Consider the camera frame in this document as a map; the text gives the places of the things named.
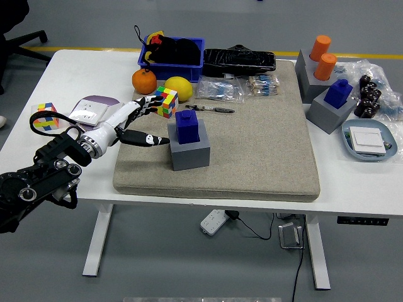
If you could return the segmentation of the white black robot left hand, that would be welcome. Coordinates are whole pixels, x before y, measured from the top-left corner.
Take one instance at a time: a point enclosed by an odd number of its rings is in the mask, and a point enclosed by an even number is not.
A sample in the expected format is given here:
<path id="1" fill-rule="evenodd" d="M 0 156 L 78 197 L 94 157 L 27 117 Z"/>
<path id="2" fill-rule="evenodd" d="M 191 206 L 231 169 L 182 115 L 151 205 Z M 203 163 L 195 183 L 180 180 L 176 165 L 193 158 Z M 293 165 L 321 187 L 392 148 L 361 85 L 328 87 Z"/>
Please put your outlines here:
<path id="1" fill-rule="evenodd" d="M 106 121 L 102 122 L 99 128 L 82 134 L 78 144 L 94 159 L 103 156 L 106 153 L 106 149 L 118 141 L 138 147 L 168 144 L 170 142 L 168 138 L 127 129 L 131 122 L 137 118 L 156 112 L 157 107 L 161 104 L 161 96 L 146 96 L 130 101 Z"/>

